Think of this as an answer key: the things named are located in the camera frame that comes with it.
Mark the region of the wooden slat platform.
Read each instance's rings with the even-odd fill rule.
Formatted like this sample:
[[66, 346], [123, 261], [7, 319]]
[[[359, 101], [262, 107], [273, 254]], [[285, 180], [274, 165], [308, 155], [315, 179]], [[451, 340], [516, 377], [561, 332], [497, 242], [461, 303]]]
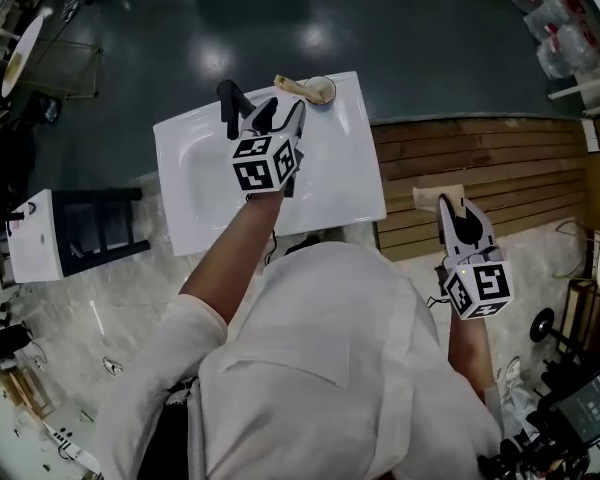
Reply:
[[442, 248], [436, 217], [417, 209], [415, 188], [463, 186], [497, 236], [582, 217], [587, 151], [577, 120], [430, 120], [377, 125], [372, 135], [387, 211], [377, 244], [391, 261]]

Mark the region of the black wheel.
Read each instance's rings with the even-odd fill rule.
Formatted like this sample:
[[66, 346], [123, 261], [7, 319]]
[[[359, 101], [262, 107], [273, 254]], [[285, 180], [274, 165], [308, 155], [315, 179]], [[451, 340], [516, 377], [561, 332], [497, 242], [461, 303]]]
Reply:
[[530, 330], [529, 338], [534, 343], [539, 343], [550, 335], [554, 329], [555, 314], [551, 308], [544, 308], [534, 318]]

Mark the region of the blue cup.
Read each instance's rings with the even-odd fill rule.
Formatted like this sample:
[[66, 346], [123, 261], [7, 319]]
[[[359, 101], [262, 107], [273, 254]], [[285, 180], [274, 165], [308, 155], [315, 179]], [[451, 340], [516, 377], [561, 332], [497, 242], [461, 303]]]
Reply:
[[329, 105], [336, 97], [336, 84], [326, 76], [314, 76], [307, 79], [304, 86], [318, 98], [309, 98], [308, 101], [314, 105]]

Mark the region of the person's white shirt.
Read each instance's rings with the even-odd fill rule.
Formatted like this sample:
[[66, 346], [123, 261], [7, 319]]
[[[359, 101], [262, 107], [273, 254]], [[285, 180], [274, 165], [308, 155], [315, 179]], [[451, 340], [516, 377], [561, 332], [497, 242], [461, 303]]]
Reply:
[[98, 410], [105, 480], [136, 480], [188, 378], [208, 480], [481, 480], [502, 438], [411, 281], [353, 244], [276, 260], [234, 337], [201, 299], [175, 297]]

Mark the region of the white wooden frame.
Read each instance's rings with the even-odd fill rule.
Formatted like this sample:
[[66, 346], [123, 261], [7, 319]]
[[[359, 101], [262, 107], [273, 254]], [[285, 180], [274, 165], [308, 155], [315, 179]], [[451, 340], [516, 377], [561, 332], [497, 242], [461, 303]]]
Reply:
[[600, 97], [600, 78], [585, 81], [582, 84], [577, 84], [566, 89], [548, 93], [547, 97], [549, 100], [557, 100], [574, 94], [579, 94], [583, 103], [585, 104], [583, 114], [586, 117], [595, 118], [600, 116], [600, 105], [587, 105], [587, 96], [593, 98]]

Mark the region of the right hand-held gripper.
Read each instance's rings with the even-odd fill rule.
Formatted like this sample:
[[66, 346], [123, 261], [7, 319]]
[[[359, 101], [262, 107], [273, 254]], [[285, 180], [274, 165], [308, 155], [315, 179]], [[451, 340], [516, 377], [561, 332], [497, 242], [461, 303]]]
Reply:
[[[449, 299], [461, 320], [484, 319], [498, 314], [514, 300], [512, 271], [502, 250], [493, 246], [494, 230], [487, 215], [469, 199], [465, 200], [465, 209], [462, 242], [480, 252], [456, 263], [445, 258], [436, 273], [441, 294]], [[450, 258], [458, 254], [455, 217], [451, 201], [440, 195], [439, 240]]]

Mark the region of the black wooden stand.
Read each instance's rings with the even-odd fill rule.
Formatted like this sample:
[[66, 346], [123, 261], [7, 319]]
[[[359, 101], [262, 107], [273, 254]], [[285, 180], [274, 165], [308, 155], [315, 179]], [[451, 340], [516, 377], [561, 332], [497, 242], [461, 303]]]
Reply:
[[51, 193], [56, 244], [65, 277], [148, 251], [134, 235], [139, 187], [56, 190]]

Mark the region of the person's right forearm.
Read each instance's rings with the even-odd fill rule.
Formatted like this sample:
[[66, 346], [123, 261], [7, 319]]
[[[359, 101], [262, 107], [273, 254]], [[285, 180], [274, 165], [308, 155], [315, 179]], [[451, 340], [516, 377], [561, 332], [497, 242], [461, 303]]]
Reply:
[[486, 392], [496, 385], [488, 333], [484, 319], [462, 320], [451, 315], [448, 361], [485, 401]]

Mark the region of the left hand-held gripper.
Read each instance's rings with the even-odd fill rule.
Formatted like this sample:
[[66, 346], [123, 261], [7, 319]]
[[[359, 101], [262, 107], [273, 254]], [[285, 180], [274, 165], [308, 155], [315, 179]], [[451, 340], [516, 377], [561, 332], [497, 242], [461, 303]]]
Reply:
[[248, 197], [271, 192], [282, 192], [285, 197], [294, 195], [295, 177], [303, 159], [298, 143], [304, 129], [306, 104], [303, 100], [296, 101], [279, 132], [268, 134], [277, 107], [277, 97], [255, 107], [243, 119], [240, 128], [243, 135], [235, 141], [231, 152], [237, 182]]

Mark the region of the black monitor screen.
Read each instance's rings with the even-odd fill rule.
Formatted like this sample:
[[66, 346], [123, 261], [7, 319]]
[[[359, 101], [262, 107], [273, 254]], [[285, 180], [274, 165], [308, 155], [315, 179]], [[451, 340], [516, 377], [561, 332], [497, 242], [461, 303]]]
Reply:
[[583, 445], [600, 441], [600, 373], [551, 407]]

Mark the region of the person's right white shoe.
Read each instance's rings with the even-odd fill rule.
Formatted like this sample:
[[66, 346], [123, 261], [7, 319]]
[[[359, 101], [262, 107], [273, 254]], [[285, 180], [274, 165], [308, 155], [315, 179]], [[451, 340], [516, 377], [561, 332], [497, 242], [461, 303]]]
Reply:
[[498, 371], [497, 386], [502, 403], [511, 397], [513, 390], [524, 387], [524, 381], [521, 378], [521, 359], [519, 356], [513, 357], [503, 370]]

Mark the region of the person's left forearm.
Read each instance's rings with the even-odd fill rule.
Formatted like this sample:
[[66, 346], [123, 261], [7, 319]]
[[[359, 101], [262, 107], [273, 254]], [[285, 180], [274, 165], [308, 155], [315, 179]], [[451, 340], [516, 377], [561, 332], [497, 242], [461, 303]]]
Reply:
[[229, 324], [274, 231], [283, 199], [283, 191], [251, 196], [206, 252], [180, 292], [204, 302]]

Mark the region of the small white sink basin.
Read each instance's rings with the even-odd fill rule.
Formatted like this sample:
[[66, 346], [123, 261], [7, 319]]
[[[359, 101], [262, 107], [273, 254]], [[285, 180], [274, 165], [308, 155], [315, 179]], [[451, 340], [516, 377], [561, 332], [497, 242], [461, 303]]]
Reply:
[[7, 226], [9, 258], [18, 284], [64, 277], [53, 214], [52, 191], [45, 189], [19, 205]]

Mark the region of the white power strip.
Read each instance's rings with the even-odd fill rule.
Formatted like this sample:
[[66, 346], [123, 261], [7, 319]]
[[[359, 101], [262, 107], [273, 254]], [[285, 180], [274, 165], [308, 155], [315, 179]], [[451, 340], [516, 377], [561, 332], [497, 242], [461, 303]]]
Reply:
[[92, 423], [44, 421], [43, 425], [63, 458], [75, 461], [95, 474], [101, 473], [100, 464], [95, 457], [94, 425]]

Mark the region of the black rig mount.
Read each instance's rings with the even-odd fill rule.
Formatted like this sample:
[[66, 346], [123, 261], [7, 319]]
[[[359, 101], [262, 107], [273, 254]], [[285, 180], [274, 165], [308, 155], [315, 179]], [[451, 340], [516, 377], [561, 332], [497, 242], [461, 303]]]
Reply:
[[503, 440], [500, 452], [478, 458], [486, 480], [581, 480], [590, 465], [589, 449], [583, 445], [551, 407], [529, 414], [527, 421], [538, 435], [520, 432]]

